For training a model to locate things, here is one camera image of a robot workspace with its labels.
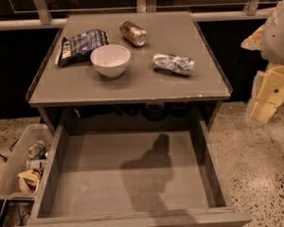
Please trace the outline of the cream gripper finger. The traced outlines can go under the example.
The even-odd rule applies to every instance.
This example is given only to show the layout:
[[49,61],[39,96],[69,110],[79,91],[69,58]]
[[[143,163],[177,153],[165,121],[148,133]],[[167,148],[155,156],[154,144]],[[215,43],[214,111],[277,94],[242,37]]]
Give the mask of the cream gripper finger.
[[284,65],[269,63],[265,71],[257,71],[245,121],[258,127],[266,124],[284,102]]
[[244,39],[240,47],[247,50],[261,50],[263,26],[256,29],[248,38]]

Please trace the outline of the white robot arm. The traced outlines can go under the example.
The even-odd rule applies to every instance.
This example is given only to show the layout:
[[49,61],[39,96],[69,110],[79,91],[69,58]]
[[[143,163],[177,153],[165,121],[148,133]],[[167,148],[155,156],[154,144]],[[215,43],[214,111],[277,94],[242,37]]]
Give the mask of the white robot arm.
[[269,121],[284,102],[284,0],[279,2],[265,24],[240,45],[259,50],[268,62],[264,71],[257,71],[245,116],[246,122],[261,126]]

